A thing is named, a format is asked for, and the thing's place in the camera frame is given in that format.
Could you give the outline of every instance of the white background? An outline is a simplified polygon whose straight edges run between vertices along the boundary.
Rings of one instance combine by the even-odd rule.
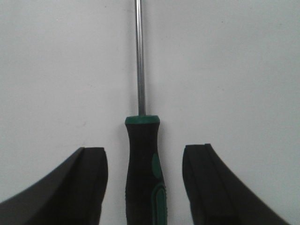
[[[300,2],[144,0],[147,113],[171,225],[191,225],[181,162],[211,143],[263,201],[300,224]],[[0,0],[0,202],[81,146],[105,147],[102,225],[126,224],[137,113],[133,0]]]

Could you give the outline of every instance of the screwdriver handle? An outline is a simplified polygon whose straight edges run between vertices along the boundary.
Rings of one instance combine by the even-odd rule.
[[[166,225],[165,183],[158,157],[158,116],[127,117],[130,143],[127,225]]]

